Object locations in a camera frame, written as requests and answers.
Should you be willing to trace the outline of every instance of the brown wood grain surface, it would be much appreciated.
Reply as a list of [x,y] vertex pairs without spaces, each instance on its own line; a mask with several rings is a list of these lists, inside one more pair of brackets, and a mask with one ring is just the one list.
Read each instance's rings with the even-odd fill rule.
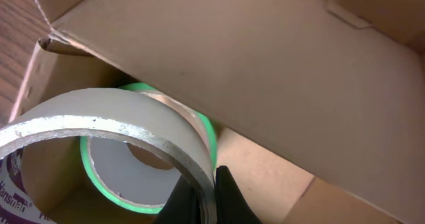
[[0,0],[0,126],[8,121],[35,42],[47,33],[33,0]]

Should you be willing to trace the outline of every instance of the wooden table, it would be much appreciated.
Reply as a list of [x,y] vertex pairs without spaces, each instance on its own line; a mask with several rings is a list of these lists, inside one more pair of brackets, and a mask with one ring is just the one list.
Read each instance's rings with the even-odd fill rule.
[[34,0],[0,0],[0,126],[9,119],[35,42],[48,31]]

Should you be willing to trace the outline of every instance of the green tape edge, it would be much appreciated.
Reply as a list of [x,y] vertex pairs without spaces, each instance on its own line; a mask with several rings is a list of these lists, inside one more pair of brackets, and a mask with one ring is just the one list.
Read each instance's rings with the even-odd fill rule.
[[[145,83],[127,84],[119,88],[128,90],[128,91],[156,90],[154,87],[149,86]],[[215,170],[217,165],[217,138],[216,138],[213,125],[211,124],[211,121],[205,115],[197,111],[195,112],[197,113],[198,117],[201,119],[201,122],[204,124],[205,130],[207,131],[207,138],[208,138],[208,143],[210,148],[210,159],[211,159],[211,164],[213,166],[212,170]],[[80,137],[80,151],[81,151],[82,163],[88,177],[90,178],[94,186],[100,191],[100,193],[103,194],[110,201],[112,201],[116,205],[119,205],[120,207],[123,207],[130,211],[134,211],[136,213],[158,214],[162,210],[162,207],[136,207],[118,199],[116,196],[110,193],[107,189],[105,189],[104,186],[96,178],[96,174],[94,174],[92,167],[90,166],[90,159],[88,157],[87,137],[84,137],[84,136]]]
[[99,182],[99,180],[96,178],[96,174],[94,174],[92,167],[90,166],[90,159],[88,158],[88,152],[87,152],[87,137],[81,137],[80,138],[80,151],[81,151],[82,163],[83,163],[84,169],[86,170],[88,177],[90,178],[90,180],[92,181],[94,186],[100,191],[100,193],[103,194],[110,201],[112,201],[116,205],[119,205],[120,207],[123,207],[125,209],[130,210],[130,211],[134,211],[136,213],[158,214],[162,210],[162,207],[136,207],[136,206],[133,206],[129,203],[126,203],[126,202],[118,199],[116,196],[111,194]]

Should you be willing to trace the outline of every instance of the roll of tape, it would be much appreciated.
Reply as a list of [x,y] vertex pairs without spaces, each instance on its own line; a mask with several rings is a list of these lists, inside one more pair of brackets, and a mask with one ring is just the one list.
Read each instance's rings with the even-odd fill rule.
[[[205,143],[205,154],[210,156],[212,170],[215,170],[216,136],[206,116],[145,83],[128,84],[120,88],[149,96],[184,117]],[[158,117],[157,120],[168,122],[167,117]],[[140,162],[132,154],[131,147],[117,141],[81,137],[80,145],[84,168],[95,187],[116,205],[131,211],[159,213],[179,180],[180,173],[176,169],[162,169],[147,165],[143,160]]]
[[[167,122],[159,122],[158,117],[166,117]],[[127,142],[173,164],[197,192],[202,222],[216,223],[213,165],[205,156],[205,144],[190,123],[167,105],[113,88],[61,94],[0,130],[0,156],[34,142],[69,136]]]

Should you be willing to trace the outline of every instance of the wooden surface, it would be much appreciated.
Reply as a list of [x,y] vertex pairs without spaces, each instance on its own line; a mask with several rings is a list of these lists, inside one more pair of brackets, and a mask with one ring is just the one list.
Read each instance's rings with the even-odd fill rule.
[[33,0],[0,0],[0,126],[8,121],[35,42],[47,33]]

